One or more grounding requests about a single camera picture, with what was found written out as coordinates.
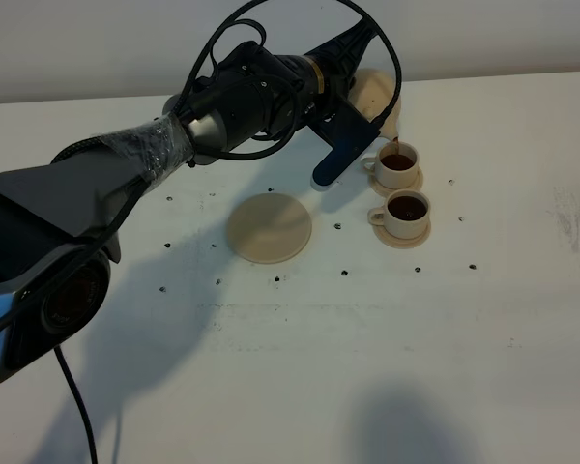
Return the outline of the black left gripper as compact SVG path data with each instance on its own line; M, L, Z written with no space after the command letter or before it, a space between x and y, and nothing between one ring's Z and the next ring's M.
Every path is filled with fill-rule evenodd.
M371 26L356 24L305 55L241 43L211 76L195 79L183 124L196 147L233 150L258 133L281 139L295 115L298 129L332 117L374 38Z

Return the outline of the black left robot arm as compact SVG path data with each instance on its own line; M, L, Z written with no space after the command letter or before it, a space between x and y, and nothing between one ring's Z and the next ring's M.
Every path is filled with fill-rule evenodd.
M193 75L153 122L0 173L0 382L96 315L121 258L118 229L179 167L239 160L250 139L277 150L310 128L331 148L312 181L329 187L376 135L348 100L374 36L361 21L304 55L241 43L210 76Z

